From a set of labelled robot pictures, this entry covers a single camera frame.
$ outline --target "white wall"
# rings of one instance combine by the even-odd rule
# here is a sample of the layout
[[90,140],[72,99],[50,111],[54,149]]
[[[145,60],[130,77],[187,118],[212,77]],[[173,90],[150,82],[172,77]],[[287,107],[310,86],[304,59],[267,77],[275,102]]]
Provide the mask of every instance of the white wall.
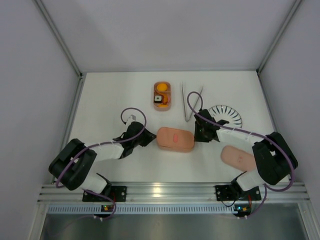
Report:
[[255,70],[294,0],[43,0],[84,72]]
[[306,0],[262,71],[276,125],[320,218],[320,1]]
[[77,77],[31,0],[0,1],[0,239],[29,233]]

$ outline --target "white table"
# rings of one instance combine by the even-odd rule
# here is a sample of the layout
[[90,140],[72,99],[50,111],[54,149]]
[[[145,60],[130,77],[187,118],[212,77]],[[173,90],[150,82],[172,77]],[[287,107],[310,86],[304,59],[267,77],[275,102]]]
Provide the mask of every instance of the white table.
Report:
[[[153,107],[153,85],[158,81],[171,84],[172,106],[168,111],[159,112]],[[182,82],[185,93],[204,85],[204,108],[227,105],[236,109],[244,129],[261,134],[274,130],[255,71],[110,72],[86,75],[70,139],[100,143],[120,136],[120,113],[127,107],[141,109],[147,116],[147,129],[154,134],[161,127],[194,133],[194,118],[188,123],[184,120]],[[130,114],[143,122],[134,111],[128,111],[124,119]],[[192,152],[179,153],[160,150],[154,140],[147,147],[138,146],[124,159],[98,162],[92,171],[112,182],[230,182],[241,172],[221,161],[225,145],[196,142]]]

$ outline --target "metal tongs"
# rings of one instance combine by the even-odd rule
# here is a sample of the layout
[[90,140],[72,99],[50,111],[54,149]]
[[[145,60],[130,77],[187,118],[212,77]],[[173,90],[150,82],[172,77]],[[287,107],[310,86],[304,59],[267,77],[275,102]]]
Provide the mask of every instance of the metal tongs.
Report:
[[[204,89],[204,86],[202,85],[202,86],[201,86],[201,89],[200,89],[200,91],[199,91],[199,94],[200,94],[200,95],[201,95],[203,89]],[[186,122],[189,122],[190,119],[191,119],[191,116],[192,116],[192,113],[193,113],[193,112],[191,111],[189,117],[187,118],[186,98],[185,98],[185,93],[184,93],[184,83],[181,84],[181,93],[182,93],[182,104],[183,104],[184,120],[185,120]],[[195,104],[194,104],[193,107],[192,107],[193,109],[197,106],[197,103],[198,103],[198,101],[199,101],[199,98],[200,98],[200,96],[197,97],[197,99],[196,99],[196,101],[195,101]]]

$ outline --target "black and white striped plate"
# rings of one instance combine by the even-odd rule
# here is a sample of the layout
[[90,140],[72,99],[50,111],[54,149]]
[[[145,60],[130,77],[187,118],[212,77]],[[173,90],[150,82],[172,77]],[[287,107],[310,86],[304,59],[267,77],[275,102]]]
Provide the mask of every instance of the black and white striped plate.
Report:
[[216,105],[209,108],[209,112],[216,122],[223,119],[229,122],[229,124],[226,124],[228,127],[242,128],[242,118],[240,114],[230,106]]

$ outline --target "metal grille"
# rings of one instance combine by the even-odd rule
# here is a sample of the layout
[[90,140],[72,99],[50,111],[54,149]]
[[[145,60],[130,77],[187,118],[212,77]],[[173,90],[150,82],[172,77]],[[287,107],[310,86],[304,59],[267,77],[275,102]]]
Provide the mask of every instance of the metal grille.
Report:
[[[108,214],[102,205],[51,204],[48,214]],[[119,204],[115,214],[232,214],[233,207],[222,204]]]

